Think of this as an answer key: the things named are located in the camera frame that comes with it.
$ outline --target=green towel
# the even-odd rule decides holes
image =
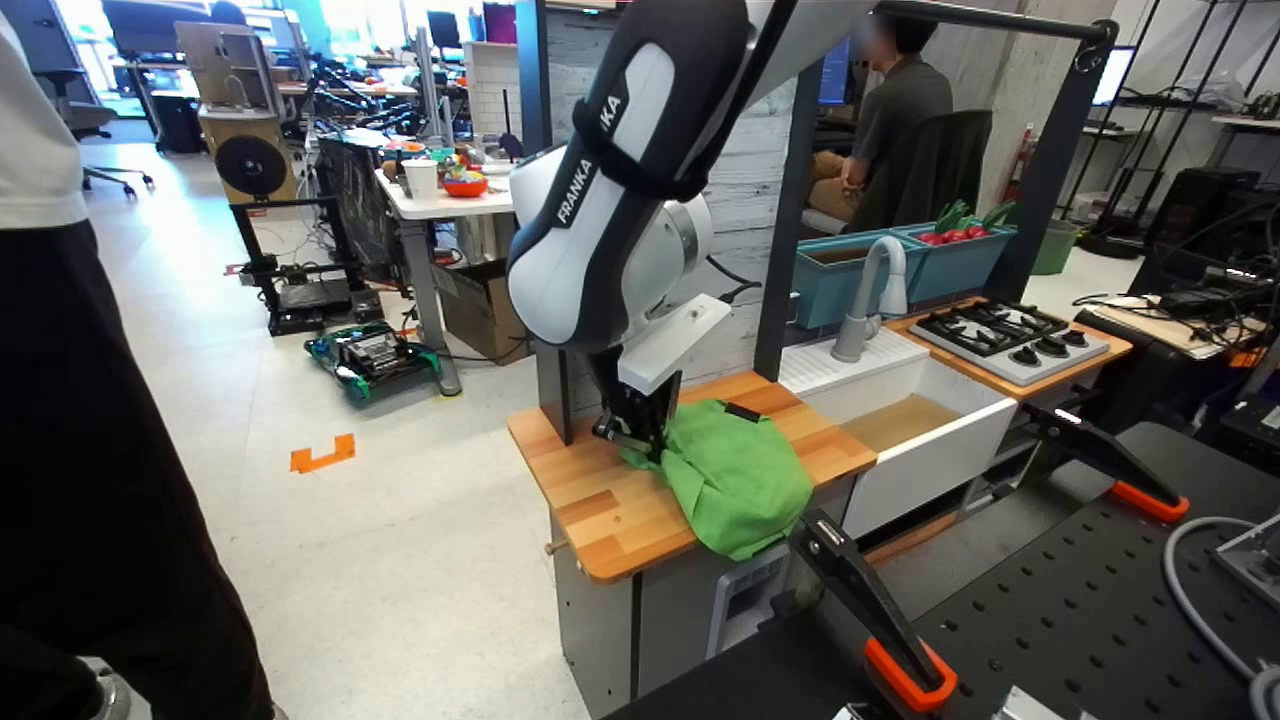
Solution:
[[[742,421],[704,402],[678,408],[664,439],[661,477],[671,485],[690,538],[729,562],[749,562],[782,540],[810,497],[799,456],[773,421]]]

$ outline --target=gray floor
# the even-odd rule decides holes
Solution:
[[[530,361],[465,361],[456,402],[425,388],[353,411],[303,338],[271,339],[229,272],[245,250],[209,156],[82,156],[156,175],[141,202],[92,189],[92,224],[279,706],[297,720],[584,716],[554,639],[549,516],[502,431],[535,406]],[[1029,298],[1066,310],[1127,278],[1070,252]],[[286,471],[290,449],[325,452],[334,431],[356,431],[356,460]]]

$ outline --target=chair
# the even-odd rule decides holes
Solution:
[[[900,137],[849,224],[810,209],[804,224],[816,232],[893,230],[934,220],[954,202],[977,209],[987,137],[991,112],[932,118]]]
[[[114,112],[105,107],[105,104],[82,104],[82,99],[70,99],[70,96],[67,96],[67,83],[70,83],[76,77],[82,77],[82,73],[35,73],[35,77],[45,77],[45,80],[50,83],[50,104],[55,104],[55,112],[64,118],[64,123],[67,123],[67,131],[70,131],[76,142],[82,142],[82,137],[105,137],[105,142],[111,142],[109,123],[114,119]],[[92,182],[105,182],[105,183],[121,183],[125,198],[134,198],[134,189],[126,183],[126,175],[141,175],[142,189],[156,189],[156,182],[151,182],[148,173],[141,173],[141,167],[82,165],[82,193],[92,189]]]

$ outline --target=plastic container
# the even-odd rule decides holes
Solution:
[[[906,286],[911,310],[985,291],[1011,237],[1014,230],[1003,224],[1003,230],[991,230],[987,239],[943,245],[943,250],[919,245],[919,272]]]
[[[804,331],[832,331],[845,325],[869,250],[881,237],[894,237],[905,239],[906,252],[906,289],[917,286],[919,272],[919,232],[932,224],[905,224],[905,230],[875,230],[875,232],[849,232],[849,237],[816,237],[816,239],[799,239],[796,250],[796,278],[793,278],[793,291],[796,298],[796,330]]]

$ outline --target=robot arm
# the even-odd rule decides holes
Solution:
[[[687,349],[678,330],[657,325],[698,261],[687,232],[661,232],[678,215],[669,202],[694,202],[737,118],[862,14],[869,0],[641,0],[572,112],[572,143],[529,167],[530,182],[515,175],[515,206],[518,182],[543,193],[512,239],[512,310],[535,339],[590,357],[625,431],[661,431]],[[729,311],[694,302],[669,315],[706,330]],[[636,371],[636,357],[661,357],[661,368]]]

